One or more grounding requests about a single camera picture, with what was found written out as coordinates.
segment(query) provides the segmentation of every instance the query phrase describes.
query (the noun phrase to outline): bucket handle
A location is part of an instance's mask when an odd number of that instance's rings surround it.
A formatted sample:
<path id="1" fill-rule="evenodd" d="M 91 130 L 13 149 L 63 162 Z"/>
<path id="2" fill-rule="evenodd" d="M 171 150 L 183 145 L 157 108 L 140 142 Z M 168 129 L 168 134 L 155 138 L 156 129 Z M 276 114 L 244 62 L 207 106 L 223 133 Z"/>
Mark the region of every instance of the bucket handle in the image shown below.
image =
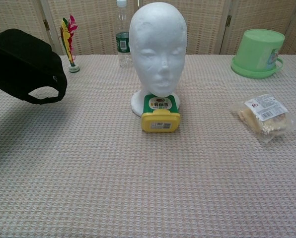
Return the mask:
<path id="1" fill-rule="evenodd" d="M 281 70 L 282 67 L 284 66 L 284 61 L 283 61 L 281 58 L 277 58 L 276 60 L 279 61 L 279 62 L 281 63 L 281 65 L 280 65 L 279 67 L 276 66 L 276 67 L 274 68 L 274 72 L 278 72 L 278 71 Z"/>

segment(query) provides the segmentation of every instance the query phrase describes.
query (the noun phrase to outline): water bottle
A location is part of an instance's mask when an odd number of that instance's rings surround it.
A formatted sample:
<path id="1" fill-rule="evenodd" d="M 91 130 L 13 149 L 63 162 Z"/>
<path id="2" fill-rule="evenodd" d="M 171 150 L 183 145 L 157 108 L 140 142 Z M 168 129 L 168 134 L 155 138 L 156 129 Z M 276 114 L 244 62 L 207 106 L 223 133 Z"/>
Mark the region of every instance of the water bottle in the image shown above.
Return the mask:
<path id="1" fill-rule="evenodd" d="M 129 25 L 130 16 L 127 13 L 127 0 L 116 0 L 118 6 L 118 15 L 116 22 L 116 44 L 118 51 L 119 65 L 122 68 L 128 68 L 133 65 L 129 49 Z"/>

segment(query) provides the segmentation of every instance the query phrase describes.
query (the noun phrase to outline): green bucket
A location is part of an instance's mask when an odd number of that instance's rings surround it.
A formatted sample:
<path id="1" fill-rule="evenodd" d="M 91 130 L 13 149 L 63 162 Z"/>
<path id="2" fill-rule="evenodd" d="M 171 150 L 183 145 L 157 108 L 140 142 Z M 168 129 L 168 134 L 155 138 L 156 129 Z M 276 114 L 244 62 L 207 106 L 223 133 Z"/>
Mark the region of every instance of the green bucket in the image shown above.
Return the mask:
<path id="1" fill-rule="evenodd" d="M 244 32 L 231 68 L 237 74 L 249 78 L 266 78 L 283 67 L 278 57 L 285 36 L 266 29 L 251 29 Z"/>

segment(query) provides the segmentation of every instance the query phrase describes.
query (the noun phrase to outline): tablecloth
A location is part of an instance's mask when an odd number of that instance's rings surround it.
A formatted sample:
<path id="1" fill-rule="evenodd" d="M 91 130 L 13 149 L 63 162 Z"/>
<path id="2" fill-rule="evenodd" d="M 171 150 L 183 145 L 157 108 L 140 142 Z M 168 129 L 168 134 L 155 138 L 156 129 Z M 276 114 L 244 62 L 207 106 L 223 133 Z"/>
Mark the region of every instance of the tablecloth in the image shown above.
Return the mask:
<path id="1" fill-rule="evenodd" d="M 0 237 L 296 238 L 296 130 L 264 144 L 230 111 L 267 91 L 296 117 L 296 55 L 282 58 L 250 79 L 232 56 L 186 56 L 174 133 L 141 130 L 117 56 L 77 56 L 78 73 L 62 57 L 57 103 L 0 90 Z"/>

